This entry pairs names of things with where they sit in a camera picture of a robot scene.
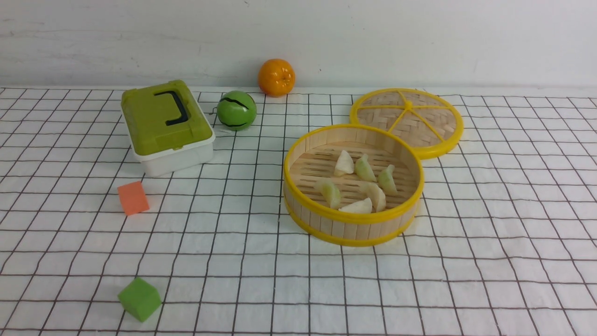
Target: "yellow rim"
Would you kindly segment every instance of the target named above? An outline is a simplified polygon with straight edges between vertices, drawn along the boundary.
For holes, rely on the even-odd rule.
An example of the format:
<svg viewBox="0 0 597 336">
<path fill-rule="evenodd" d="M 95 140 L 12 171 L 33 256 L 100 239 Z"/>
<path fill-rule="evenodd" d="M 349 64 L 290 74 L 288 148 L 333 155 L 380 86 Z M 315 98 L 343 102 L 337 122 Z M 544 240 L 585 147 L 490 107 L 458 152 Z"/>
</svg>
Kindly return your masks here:
<svg viewBox="0 0 597 336">
<path fill-rule="evenodd" d="M 415 155 L 421 159 L 421 160 L 427 160 L 430 158 L 436 158 L 439 156 L 442 156 L 448 152 L 450 152 L 452 149 L 454 149 L 454 147 L 456 147 L 456 145 L 458 145 L 458 142 L 460 141 L 460 138 L 462 137 L 462 133 L 464 132 L 464 122 L 462 120 L 462 117 L 460 116 L 460 113 L 458 113 L 458 110 L 456 110 L 452 104 L 448 103 L 446 100 L 434 95 L 434 94 L 430 94 L 427 93 L 425 91 L 419 91 L 419 90 L 413 90 L 411 88 L 385 88 L 382 90 L 377 90 L 377 91 L 373 91 L 373 92 L 369 92 L 367 94 L 365 94 L 364 96 L 362 96 L 361 98 L 359 98 L 353 105 L 352 108 L 350 109 L 350 123 L 351 124 L 356 124 L 356 125 L 362 125 L 359 122 L 359 118 L 357 117 L 357 113 L 360 109 L 362 108 L 369 108 L 369 106 L 364 106 L 364 107 L 359 107 L 361 105 L 361 103 L 365 100 L 368 99 L 372 96 L 375 96 L 377 94 L 380 93 L 386 93 L 386 92 L 396 92 L 398 94 L 400 94 L 400 97 L 402 97 L 402 101 L 405 102 L 405 105 L 401 105 L 401 106 L 395 106 L 395 105 L 383 105 L 383 106 L 372 106 L 371 108 L 399 108 L 399 109 L 404 109 L 404 112 L 400 114 L 399 118 L 401 118 L 404 114 L 408 113 L 412 113 L 413 115 L 415 115 L 417 118 L 421 119 L 422 122 L 425 123 L 425 125 L 427 125 L 431 131 L 442 141 L 441 143 L 435 145 L 435 146 L 430 146 L 430 147 L 417 147 L 417 148 L 413 148 L 413 152 L 415 153 Z M 442 104 L 444 104 L 444 106 L 409 106 L 406 102 L 406 98 L 404 97 L 404 95 L 402 94 L 402 92 L 410 92 L 410 93 L 417 93 L 417 94 L 422 94 L 424 96 L 427 97 L 431 97 L 435 100 L 437 100 L 438 102 L 441 102 Z M 456 119 L 456 129 L 454 130 L 454 134 L 452 134 L 451 137 L 449 137 L 448 139 L 442 139 L 437 131 L 431 127 L 429 125 L 429 123 L 427 122 L 427 120 L 425 118 L 422 118 L 421 115 L 419 114 L 420 111 L 422 109 L 425 108 L 445 108 L 448 109 L 452 112 L 452 114 L 454 114 L 454 118 Z M 390 127 L 389 130 L 385 131 L 390 133 L 394 127 L 396 127 L 396 125 L 398 125 L 399 120 L 396 120 L 392 126 Z"/>
<path fill-rule="evenodd" d="M 325 234 L 321 231 L 317 231 L 316 229 L 308 226 L 305 222 L 303 222 L 293 211 L 292 209 L 290 209 L 290 207 L 288 206 L 288 202 L 286 201 L 286 199 L 284 199 L 284 205 L 286 205 L 286 209 L 288 210 L 288 214 L 290 215 L 290 217 L 294 220 L 294 222 L 303 230 L 307 231 L 307 233 L 309 233 L 310 235 L 312 235 L 313 237 L 317 237 L 323 241 L 326 241 L 328 243 L 332 243 L 332 244 L 336 244 L 336 245 L 343 245 L 343 246 L 354 246 L 357 248 L 361 248 L 364 246 L 374 246 L 374 245 L 378 245 L 381 243 L 385 243 L 389 240 L 392 240 L 398 236 L 400 236 L 404 231 L 406 231 L 406 229 L 411 225 L 411 223 L 413 222 L 415 215 L 417 214 L 417 211 L 415 211 L 413 213 L 413 215 L 411 216 L 411 218 L 408 219 L 407 223 L 404 224 L 403 226 L 401 226 L 398 230 L 383 236 L 383 237 L 379 237 L 376 239 L 370 239 L 370 240 L 354 240 L 354 239 L 344 239 L 344 238 L 338 238 L 338 237 L 334 237 L 331 236 L 329 234 Z"/>
<path fill-rule="evenodd" d="M 312 136 L 314 134 L 317 134 L 319 132 L 323 132 L 326 130 L 339 129 L 339 128 L 365 129 L 365 130 L 370 130 L 370 131 L 374 131 L 374 132 L 383 134 L 383 135 L 388 136 L 388 137 L 392 138 L 393 140 L 399 142 L 404 147 L 404 149 L 406 149 L 408 152 L 410 152 L 410 154 L 412 154 L 414 156 L 414 158 L 417 162 L 419 176 L 421 176 L 420 181 L 418 183 L 418 187 L 415 190 L 415 192 L 412 194 L 412 196 L 408 200 L 406 200 L 404 203 L 400 204 L 397 207 L 394 207 L 394 208 L 391 208 L 391 209 L 388 209 L 388 210 L 385 210 L 382 212 L 361 214 L 361 213 L 346 213 L 346 212 L 334 210 L 332 208 L 323 206 L 323 205 L 313 201 L 311 198 L 308 198 L 303 193 L 301 193 L 300 190 L 298 189 L 298 187 L 296 186 L 296 184 L 294 184 L 294 182 L 290 178 L 290 165 L 288 163 L 290 155 L 295 150 L 295 148 L 309 136 Z M 300 139 L 298 139 L 293 144 L 293 146 L 290 148 L 290 150 L 288 150 L 286 157 L 284 158 L 284 183 L 286 183 L 286 185 L 288 186 L 290 193 L 292 193 L 292 196 L 296 200 L 298 200 L 298 202 L 302 206 L 306 207 L 310 211 L 312 211 L 320 216 L 332 219 L 333 221 L 347 222 L 347 223 L 351 223 L 351 224 L 373 224 L 373 223 L 385 222 L 390 219 L 396 218 L 397 216 L 400 216 L 403 213 L 405 213 L 406 211 L 408 211 L 413 205 L 415 205 L 415 203 L 417 203 L 417 200 L 423 194 L 424 176 L 423 176 L 423 166 L 421 165 L 421 161 L 419 160 L 417 154 L 413 151 L 413 149 L 410 146 L 408 146 L 399 137 L 397 137 L 391 133 L 388 133 L 384 130 L 380 130 L 380 129 L 377 129 L 377 128 L 371 127 L 371 126 L 365 126 L 365 125 L 360 125 L 360 124 L 341 124 L 341 125 L 326 126 L 326 127 L 321 127 L 320 129 L 316 129 L 312 132 L 309 132 L 309 133 L 303 135 Z"/>
</svg>

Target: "white wall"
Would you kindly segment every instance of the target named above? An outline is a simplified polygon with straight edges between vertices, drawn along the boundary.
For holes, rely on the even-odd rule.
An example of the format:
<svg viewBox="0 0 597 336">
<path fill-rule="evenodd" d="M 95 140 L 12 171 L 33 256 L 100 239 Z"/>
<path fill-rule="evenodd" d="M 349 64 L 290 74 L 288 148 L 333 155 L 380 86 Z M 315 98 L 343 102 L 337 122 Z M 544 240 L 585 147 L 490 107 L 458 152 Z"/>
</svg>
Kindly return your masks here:
<svg viewBox="0 0 597 336">
<path fill-rule="evenodd" d="M 596 0 L 0 0 L 0 84 L 597 86 Z"/>
</svg>

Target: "toy orange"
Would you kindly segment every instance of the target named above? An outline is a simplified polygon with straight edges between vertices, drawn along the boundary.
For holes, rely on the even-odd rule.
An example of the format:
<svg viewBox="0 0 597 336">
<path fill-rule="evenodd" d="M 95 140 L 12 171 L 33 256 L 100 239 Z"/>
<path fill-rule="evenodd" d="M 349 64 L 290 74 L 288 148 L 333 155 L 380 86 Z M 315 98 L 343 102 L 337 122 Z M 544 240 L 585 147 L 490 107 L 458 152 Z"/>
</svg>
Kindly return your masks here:
<svg viewBox="0 0 597 336">
<path fill-rule="evenodd" d="M 294 87 L 293 67 L 282 59 L 270 59 L 259 70 L 259 87 L 270 96 L 283 96 Z"/>
</svg>

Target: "orange sponge cube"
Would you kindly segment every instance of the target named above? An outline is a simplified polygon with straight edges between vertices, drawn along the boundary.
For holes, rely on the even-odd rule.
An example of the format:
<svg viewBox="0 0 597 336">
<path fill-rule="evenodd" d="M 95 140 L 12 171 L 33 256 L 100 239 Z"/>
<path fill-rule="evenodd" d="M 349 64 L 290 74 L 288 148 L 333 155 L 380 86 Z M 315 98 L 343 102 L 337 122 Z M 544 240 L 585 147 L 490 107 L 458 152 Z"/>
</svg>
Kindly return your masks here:
<svg viewBox="0 0 597 336">
<path fill-rule="evenodd" d="M 141 181 L 118 187 L 118 197 L 120 197 L 120 204 L 127 216 L 149 210 L 149 203 L 147 203 Z"/>
</svg>

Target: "sponge block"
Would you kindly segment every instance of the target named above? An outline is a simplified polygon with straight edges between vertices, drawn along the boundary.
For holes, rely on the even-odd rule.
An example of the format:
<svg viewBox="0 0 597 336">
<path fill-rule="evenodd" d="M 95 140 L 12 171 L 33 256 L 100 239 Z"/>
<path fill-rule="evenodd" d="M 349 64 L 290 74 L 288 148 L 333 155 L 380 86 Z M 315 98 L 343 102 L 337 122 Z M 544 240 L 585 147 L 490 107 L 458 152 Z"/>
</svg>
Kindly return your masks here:
<svg viewBox="0 0 597 336">
<path fill-rule="evenodd" d="M 118 294 L 124 310 L 144 322 L 162 304 L 158 290 L 140 277 L 135 278 Z"/>
<path fill-rule="evenodd" d="M 140 181 L 118 187 L 118 197 L 127 216 L 149 210 L 149 203 Z"/>
</svg>

